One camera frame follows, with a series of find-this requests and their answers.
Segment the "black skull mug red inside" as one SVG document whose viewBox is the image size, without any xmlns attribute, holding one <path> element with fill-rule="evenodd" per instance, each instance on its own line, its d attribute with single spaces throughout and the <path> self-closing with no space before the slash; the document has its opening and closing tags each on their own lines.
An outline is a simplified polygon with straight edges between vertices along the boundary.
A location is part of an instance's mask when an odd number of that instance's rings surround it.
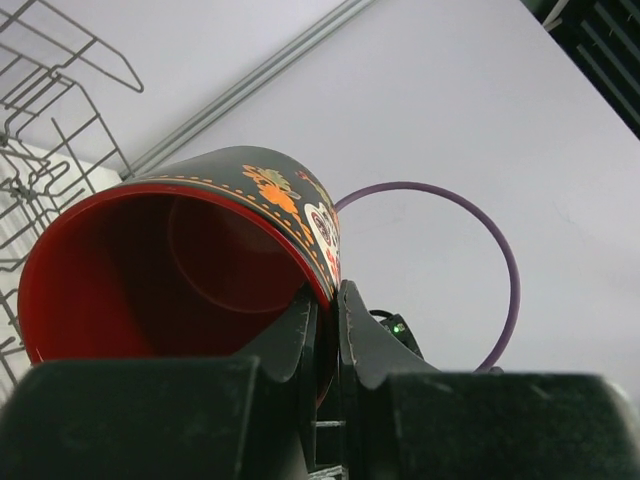
<svg viewBox="0 0 640 480">
<path fill-rule="evenodd" d="M 17 300 L 32 364 L 222 357 L 309 287 L 321 317 L 317 395 L 337 350 L 337 209 L 290 156 L 231 146 L 170 164 L 65 210 L 27 256 Z"/>
</svg>

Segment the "grey wire dish rack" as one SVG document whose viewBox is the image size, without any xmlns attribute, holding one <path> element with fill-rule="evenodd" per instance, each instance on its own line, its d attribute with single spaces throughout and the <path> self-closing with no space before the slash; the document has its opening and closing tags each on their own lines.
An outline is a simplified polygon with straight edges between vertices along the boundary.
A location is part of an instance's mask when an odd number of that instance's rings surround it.
<svg viewBox="0 0 640 480">
<path fill-rule="evenodd" d="M 18 284 L 41 234 L 70 206 L 120 183 L 130 162 L 84 86 L 136 94 L 128 59 L 50 1 L 1 4 L 1 396 L 28 370 Z"/>
</svg>

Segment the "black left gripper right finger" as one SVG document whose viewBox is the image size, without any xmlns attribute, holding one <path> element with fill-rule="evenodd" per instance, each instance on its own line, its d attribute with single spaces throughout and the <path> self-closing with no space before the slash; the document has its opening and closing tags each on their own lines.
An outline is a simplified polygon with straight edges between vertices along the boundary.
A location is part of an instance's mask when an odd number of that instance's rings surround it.
<svg viewBox="0 0 640 480">
<path fill-rule="evenodd" d="M 336 305 L 341 363 L 360 385 L 377 389 L 390 374 L 438 373 L 369 314 L 353 281 L 342 281 Z"/>
</svg>

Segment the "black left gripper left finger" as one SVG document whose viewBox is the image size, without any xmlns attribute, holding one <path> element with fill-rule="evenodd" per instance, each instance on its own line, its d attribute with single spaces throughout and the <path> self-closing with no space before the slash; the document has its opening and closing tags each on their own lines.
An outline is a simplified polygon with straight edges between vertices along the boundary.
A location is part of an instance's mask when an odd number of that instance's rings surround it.
<svg viewBox="0 0 640 480">
<path fill-rule="evenodd" d="M 314 350 L 319 304 L 310 288 L 301 288 L 285 311 L 233 357 L 256 357 L 266 375 L 288 382 L 301 365 L 307 347 Z"/>
</svg>

